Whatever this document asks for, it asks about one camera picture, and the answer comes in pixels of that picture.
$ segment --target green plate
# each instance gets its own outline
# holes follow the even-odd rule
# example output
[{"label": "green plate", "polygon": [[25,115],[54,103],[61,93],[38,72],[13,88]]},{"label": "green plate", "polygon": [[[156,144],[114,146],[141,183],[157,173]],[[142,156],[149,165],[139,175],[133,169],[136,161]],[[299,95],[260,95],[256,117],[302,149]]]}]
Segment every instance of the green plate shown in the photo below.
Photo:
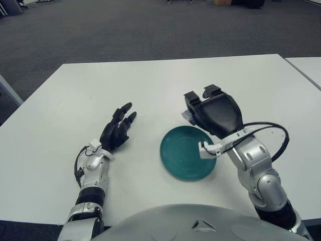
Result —
[{"label": "green plate", "polygon": [[211,138],[195,127],[170,130],[160,144],[160,158],[166,169],[183,180],[200,180],[211,173],[216,159],[201,159],[198,142],[213,144]]}]

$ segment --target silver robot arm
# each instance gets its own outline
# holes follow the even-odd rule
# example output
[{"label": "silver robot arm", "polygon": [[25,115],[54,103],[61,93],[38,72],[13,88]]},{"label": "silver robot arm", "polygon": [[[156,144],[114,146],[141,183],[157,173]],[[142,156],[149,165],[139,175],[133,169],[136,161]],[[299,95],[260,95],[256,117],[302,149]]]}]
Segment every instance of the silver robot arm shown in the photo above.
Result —
[{"label": "silver robot arm", "polygon": [[79,156],[77,170],[83,171],[76,205],[71,209],[58,241],[88,241],[104,231],[103,204],[107,191],[107,170],[112,155],[94,139]]},{"label": "silver robot arm", "polygon": [[92,140],[78,154],[74,174],[80,192],[58,241],[89,241],[104,231],[102,216],[108,185],[108,165],[113,160],[111,151],[128,140],[127,130],[135,119],[136,112],[125,119],[124,115],[131,106],[128,103],[117,109],[100,140]]},{"label": "silver robot arm", "polygon": [[[272,161],[284,152],[289,142],[286,129],[266,122],[243,124],[237,103],[217,86],[207,86],[203,98],[206,100],[201,101],[194,92],[185,94],[188,110],[183,113],[190,123],[221,139],[215,145],[199,143],[201,158],[211,159],[227,153],[237,167],[239,181],[247,189],[260,218],[312,240],[299,214],[292,208],[279,174],[272,168]],[[253,125],[268,126],[248,127]],[[270,127],[280,128],[286,133],[282,147],[273,157],[254,136],[254,133]]]},{"label": "silver robot arm", "polygon": [[[248,131],[234,133],[241,138]],[[254,136],[240,142],[234,148],[233,135],[216,145],[199,143],[200,156],[209,159],[226,152],[238,169],[240,183],[249,193],[258,215],[264,221],[287,229],[300,236],[313,240],[299,214],[292,208],[278,172],[272,168],[272,159],[267,148]]]}]

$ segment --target floor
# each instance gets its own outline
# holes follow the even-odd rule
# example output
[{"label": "floor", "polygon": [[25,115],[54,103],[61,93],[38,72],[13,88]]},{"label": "floor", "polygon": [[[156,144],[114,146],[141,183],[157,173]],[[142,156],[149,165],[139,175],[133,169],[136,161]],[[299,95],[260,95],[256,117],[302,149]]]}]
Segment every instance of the floor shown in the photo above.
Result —
[{"label": "floor", "polygon": [[[57,0],[28,6],[22,15],[0,18],[0,74],[23,100],[64,63],[321,56],[321,7],[303,0],[266,0],[259,10],[206,0]],[[2,92],[0,124],[16,109]],[[0,240],[55,240],[61,228],[37,227],[2,222]],[[32,235],[41,232],[50,235]]]}]

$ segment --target cable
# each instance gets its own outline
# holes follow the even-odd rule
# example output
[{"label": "cable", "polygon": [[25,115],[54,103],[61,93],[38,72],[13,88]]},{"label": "cable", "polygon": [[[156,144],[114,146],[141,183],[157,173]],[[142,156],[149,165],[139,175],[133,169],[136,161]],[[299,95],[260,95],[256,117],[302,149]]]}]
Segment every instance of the cable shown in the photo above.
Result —
[{"label": "cable", "polygon": [[98,151],[98,149],[101,147],[101,145],[99,147],[97,147],[97,149],[95,151],[92,151],[92,154],[87,154],[87,149],[88,149],[89,146],[84,146],[80,152],[78,153],[77,157],[76,157],[76,160],[75,160],[75,165],[74,165],[74,174],[75,174],[75,177],[76,177],[76,181],[79,185],[79,187],[81,187],[81,183],[80,183],[80,178],[82,177],[82,175],[84,175],[84,170],[82,170],[82,168],[80,167],[79,170],[77,170],[77,166],[78,166],[78,158],[80,156],[81,153],[83,153],[83,151],[85,151],[85,155],[86,157],[90,157],[93,155],[93,153],[96,153]]},{"label": "cable", "polygon": [[76,157],[76,160],[75,160],[74,174],[75,174],[76,181],[77,181],[79,187],[81,187],[81,184],[80,184],[80,175],[81,175],[81,174],[80,174],[80,172],[82,171],[82,169],[79,168],[79,170],[77,170],[78,158],[79,158],[80,154],[81,154],[83,151],[87,150],[88,147],[89,147],[89,146],[84,146],[84,147],[80,150],[80,152],[78,153],[78,155],[77,155],[77,157]]},{"label": "cable", "polygon": [[[279,150],[271,158],[272,162],[274,162],[276,159],[278,159],[283,154],[283,152],[285,151],[285,149],[286,149],[286,147],[287,147],[287,145],[288,145],[288,143],[290,141],[289,134],[288,134],[287,130],[283,126],[281,126],[279,124],[276,124],[276,123],[271,123],[271,122],[251,122],[251,123],[244,124],[245,127],[246,126],[254,126],[254,125],[269,125],[269,126],[262,127],[262,128],[259,128],[259,129],[255,130],[255,131],[252,131],[252,132],[248,133],[247,135],[245,135],[242,138],[240,138],[235,145],[232,145],[232,147],[230,147],[230,148],[226,149],[225,151],[223,151],[222,154],[225,153],[225,152],[228,152],[229,150],[231,150],[233,148],[235,148],[238,144],[240,144],[242,141],[247,139],[249,136],[252,136],[256,132],[259,132],[259,131],[267,129],[267,128],[279,128],[279,129],[282,129],[284,131],[284,133],[285,133],[284,142],[282,143],[282,145],[279,148]],[[212,156],[216,156],[216,154],[209,152],[207,150],[207,148],[204,147],[204,149],[208,154],[210,154]]]}]

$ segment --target black cable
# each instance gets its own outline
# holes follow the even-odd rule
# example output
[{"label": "black cable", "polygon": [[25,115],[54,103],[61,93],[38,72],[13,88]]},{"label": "black cable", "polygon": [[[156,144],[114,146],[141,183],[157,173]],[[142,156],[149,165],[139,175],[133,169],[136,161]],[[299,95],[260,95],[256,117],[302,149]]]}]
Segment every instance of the black cable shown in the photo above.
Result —
[{"label": "black cable", "polygon": [[[250,133],[248,133],[247,135],[243,136],[242,138],[240,138],[239,140],[237,140],[237,143],[235,145],[232,145],[232,147],[226,149],[225,151],[223,151],[222,153],[225,153],[225,152],[228,152],[229,150],[235,148],[238,144],[240,144],[242,141],[244,141],[245,139],[247,139],[249,136],[252,136],[253,134],[255,134],[256,132],[259,132],[261,130],[264,130],[264,129],[267,129],[267,128],[279,128],[279,129],[282,129],[285,133],[285,138],[284,138],[284,142],[282,143],[281,147],[279,148],[279,150],[274,154],[274,156],[271,158],[272,159],[272,162],[274,162],[276,159],[278,159],[282,154],[283,152],[285,151],[289,141],[290,141],[290,138],[289,138],[289,134],[287,132],[287,130],[279,125],[279,124],[275,124],[275,123],[271,123],[271,122],[252,122],[252,123],[246,123],[244,124],[244,126],[254,126],[254,125],[269,125],[267,127],[262,127],[262,128],[259,128],[255,131],[252,131]],[[207,148],[205,148],[205,151],[212,155],[212,156],[216,156],[216,154],[214,153],[211,153],[207,150]]]},{"label": "black cable", "polygon": [[246,127],[246,126],[253,126],[253,125],[271,125],[273,127],[279,128],[284,131],[284,133],[285,133],[284,141],[283,141],[280,149],[271,158],[272,162],[274,162],[276,159],[278,159],[283,154],[287,145],[289,144],[289,141],[290,141],[289,133],[287,132],[287,130],[283,126],[276,124],[276,123],[272,123],[272,122],[251,122],[251,123],[246,123],[244,126]]},{"label": "black cable", "polygon": [[80,150],[80,152],[78,153],[78,155],[77,155],[77,157],[76,157],[76,160],[75,160],[75,165],[74,165],[74,174],[75,174],[76,181],[77,181],[77,183],[78,183],[79,187],[81,187],[81,184],[80,184],[80,180],[79,180],[79,178],[77,177],[77,176],[78,176],[78,170],[77,170],[77,166],[78,166],[78,158],[79,158],[80,154],[81,154],[83,151],[87,150],[87,148],[88,148],[88,147],[89,147],[89,146],[84,146],[84,147]]}]

